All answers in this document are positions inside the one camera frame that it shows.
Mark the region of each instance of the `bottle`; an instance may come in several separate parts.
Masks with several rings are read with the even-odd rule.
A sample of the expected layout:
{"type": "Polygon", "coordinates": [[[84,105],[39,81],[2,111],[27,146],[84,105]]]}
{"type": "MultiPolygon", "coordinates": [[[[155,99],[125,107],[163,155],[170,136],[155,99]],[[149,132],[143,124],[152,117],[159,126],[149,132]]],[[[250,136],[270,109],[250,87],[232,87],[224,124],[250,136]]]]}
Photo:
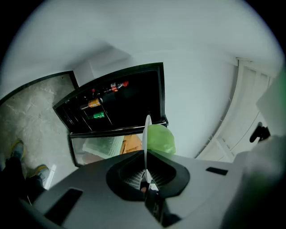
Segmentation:
{"type": "Polygon", "coordinates": [[[120,84],[112,83],[112,84],[110,85],[110,88],[105,88],[105,89],[103,89],[103,93],[117,92],[120,88],[122,88],[122,87],[127,87],[128,84],[129,84],[129,81],[125,81],[125,82],[120,83],[120,84]]]}
{"type": "Polygon", "coordinates": [[[84,104],[84,105],[81,105],[80,108],[82,110],[86,109],[86,108],[89,108],[89,107],[95,107],[95,106],[100,106],[100,102],[98,100],[98,98],[95,98],[93,100],[90,100],[88,102],[88,104],[84,104]]]}
{"type": "Polygon", "coordinates": [[[94,113],[92,116],[88,116],[88,119],[101,119],[101,118],[105,118],[103,111],[94,113]]]}

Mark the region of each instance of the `marble floor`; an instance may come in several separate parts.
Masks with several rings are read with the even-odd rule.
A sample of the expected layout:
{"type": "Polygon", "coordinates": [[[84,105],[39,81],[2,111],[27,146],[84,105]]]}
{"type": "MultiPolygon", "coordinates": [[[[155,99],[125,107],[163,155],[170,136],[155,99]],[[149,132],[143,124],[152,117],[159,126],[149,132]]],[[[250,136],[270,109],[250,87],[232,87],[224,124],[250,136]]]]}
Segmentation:
{"type": "Polygon", "coordinates": [[[75,171],[68,130],[53,110],[53,105],[73,90],[69,75],[62,75],[31,85],[5,101],[0,106],[0,157],[8,158],[11,145],[20,138],[25,143],[23,162],[28,168],[55,165],[51,186],[75,171]]]}

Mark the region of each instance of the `paper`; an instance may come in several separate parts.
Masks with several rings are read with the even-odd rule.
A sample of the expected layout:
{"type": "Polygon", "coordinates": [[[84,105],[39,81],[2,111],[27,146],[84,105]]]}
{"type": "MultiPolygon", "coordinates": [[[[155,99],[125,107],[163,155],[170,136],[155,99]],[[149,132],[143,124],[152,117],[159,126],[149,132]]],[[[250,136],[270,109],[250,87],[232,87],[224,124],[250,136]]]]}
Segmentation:
{"type": "Polygon", "coordinates": [[[87,138],[82,150],[104,159],[119,155],[124,136],[87,138]]]}

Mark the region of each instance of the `shoe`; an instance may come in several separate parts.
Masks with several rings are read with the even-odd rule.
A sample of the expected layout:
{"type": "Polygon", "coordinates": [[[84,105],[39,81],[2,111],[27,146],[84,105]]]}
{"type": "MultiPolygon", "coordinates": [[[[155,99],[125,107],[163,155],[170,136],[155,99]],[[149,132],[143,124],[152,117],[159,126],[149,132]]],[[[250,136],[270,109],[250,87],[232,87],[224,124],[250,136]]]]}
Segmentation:
{"type": "Polygon", "coordinates": [[[22,140],[16,141],[11,147],[11,157],[16,157],[20,161],[24,158],[25,147],[22,140]]]}
{"type": "Polygon", "coordinates": [[[35,168],[34,174],[31,177],[35,175],[39,176],[44,183],[50,175],[50,170],[46,165],[39,165],[37,168],[35,168]]]}

